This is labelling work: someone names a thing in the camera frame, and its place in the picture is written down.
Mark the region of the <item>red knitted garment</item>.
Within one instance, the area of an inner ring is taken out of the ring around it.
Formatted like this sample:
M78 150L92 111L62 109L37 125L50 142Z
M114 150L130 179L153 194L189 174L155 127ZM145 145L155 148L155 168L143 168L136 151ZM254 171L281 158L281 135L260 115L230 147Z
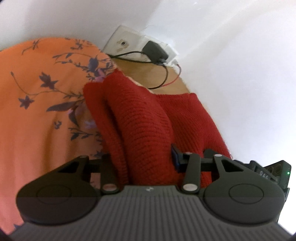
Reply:
M121 185L180 185L171 146L226 157L229 150L194 93L154 94L116 70L83 88L86 106L101 133Z

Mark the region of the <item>orange floral bedsheet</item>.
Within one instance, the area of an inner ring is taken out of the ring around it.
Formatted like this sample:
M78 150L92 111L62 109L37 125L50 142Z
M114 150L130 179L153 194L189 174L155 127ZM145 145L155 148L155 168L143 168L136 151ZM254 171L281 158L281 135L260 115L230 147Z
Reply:
M1 51L1 229L22 224L16 194L77 156L98 159L102 138L83 87L116 68L89 41L42 38Z

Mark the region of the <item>black power adapter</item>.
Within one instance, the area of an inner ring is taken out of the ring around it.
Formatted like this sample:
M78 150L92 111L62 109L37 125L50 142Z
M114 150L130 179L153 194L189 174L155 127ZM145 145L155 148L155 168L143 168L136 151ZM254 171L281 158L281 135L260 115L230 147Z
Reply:
M169 57L167 52L158 43L151 40L145 44L142 53L154 64L163 64Z

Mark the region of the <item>wooden bed frame ledge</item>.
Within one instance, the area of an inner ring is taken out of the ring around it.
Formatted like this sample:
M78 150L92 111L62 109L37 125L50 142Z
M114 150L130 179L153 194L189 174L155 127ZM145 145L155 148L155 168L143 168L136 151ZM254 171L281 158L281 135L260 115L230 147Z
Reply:
M162 66L119 59L112 60L125 75L146 88L156 87L165 80L166 70ZM183 94L190 92L180 77L177 67L168 67L168 78L165 84L165 87L152 90L152 92L155 94Z

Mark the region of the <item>white wall socket panel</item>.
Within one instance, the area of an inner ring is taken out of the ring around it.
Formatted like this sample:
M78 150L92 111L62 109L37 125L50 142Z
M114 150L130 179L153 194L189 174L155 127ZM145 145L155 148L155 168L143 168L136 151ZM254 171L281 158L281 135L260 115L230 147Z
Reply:
M103 48L103 52L115 56L131 51L142 51L142 48L148 41L159 44L165 50L168 54L168 59L166 60L168 66L175 62L178 52L171 45L123 25L120 25L109 38Z

